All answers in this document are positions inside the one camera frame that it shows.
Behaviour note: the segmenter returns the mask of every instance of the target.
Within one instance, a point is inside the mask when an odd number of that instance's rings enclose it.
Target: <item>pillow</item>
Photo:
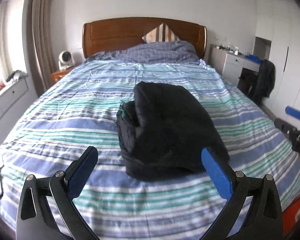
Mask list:
[[[178,36],[176,36],[173,31],[165,23],[161,24],[159,27],[150,31],[147,35],[143,36],[142,39],[146,43],[156,42],[156,41],[180,41]]]
[[[93,60],[119,60],[125,63],[200,63],[194,46],[187,41],[151,42],[135,47],[100,51],[88,57],[85,63]]]

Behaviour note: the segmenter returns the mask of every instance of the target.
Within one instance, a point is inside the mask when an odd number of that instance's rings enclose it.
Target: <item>wooden nightstand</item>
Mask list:
[[[63,70],[58,70],[54,73],[51,74],[51,79],[53,81],[53,83],[57,83],[61,78],[63,78],[65,75],[67,75],[71,70],[73,70],[76,66],[67,68],[67,69],[63,69]]]

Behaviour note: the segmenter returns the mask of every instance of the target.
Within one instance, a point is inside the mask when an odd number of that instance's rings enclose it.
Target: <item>screw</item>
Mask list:
[[[56,177],[57,177],[57,178],[60,178],[60,177],[63,176],[63,174],[64,174],[63,171],[57,171],[57,172],[56,172]]]
[[[242,178],[244,176],[244,173],[242,171],[236,171],[235,172],[235,175],[238,177],[238,178]]]
[[[33,179],[33,175],[32,175],[32,174],[30,174],[30,175],[28,175],[28,176],[26,177],[26,180],[31,180],[31,179]]]
[[[266,179],[267,179],[267,180],[273,180],[273,177],[272,177],[270,174],[267,174],[267,175],[266,175]]]

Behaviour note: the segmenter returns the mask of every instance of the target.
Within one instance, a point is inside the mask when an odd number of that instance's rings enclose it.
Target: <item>white wardrobe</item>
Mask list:
[[[300,109],[300,9],[295,3],[257,0],[256,36],[271,41],[269,60],[276,68],[275,86],[266,105],[277,117],[300,129],[300,121],[285,113]]]

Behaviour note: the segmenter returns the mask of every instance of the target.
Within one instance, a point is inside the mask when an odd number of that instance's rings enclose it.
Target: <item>curtain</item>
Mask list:
[[[36,73],[39,73],[43,92],[53,83],[51,73],[57,71],[53,60],[50,36],[50,5],[51,0],[33,0],[32,2],[32,33],[36,57]]]
[[[13,72],[11,62],[5,47],[6,31],[5,31],[5,14],[7,10],[7,2],[2,1],[0,4],[0,82],[5,83],[7,77]]]

